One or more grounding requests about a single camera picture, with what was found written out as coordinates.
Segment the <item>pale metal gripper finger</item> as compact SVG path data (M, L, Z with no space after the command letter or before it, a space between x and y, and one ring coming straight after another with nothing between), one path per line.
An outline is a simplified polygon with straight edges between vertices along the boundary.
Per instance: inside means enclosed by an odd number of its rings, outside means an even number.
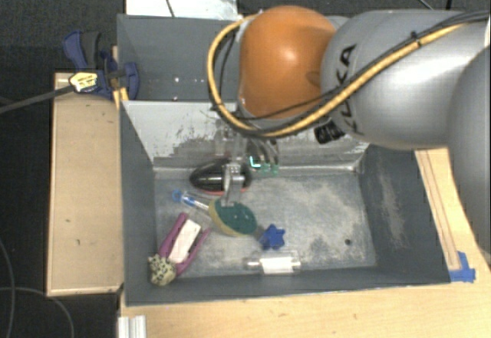
M223 177L223 197L222 204L225 207L232 207L240 200L240 194L244 182L245 175L242 173L241 165L237 162L226 164Z

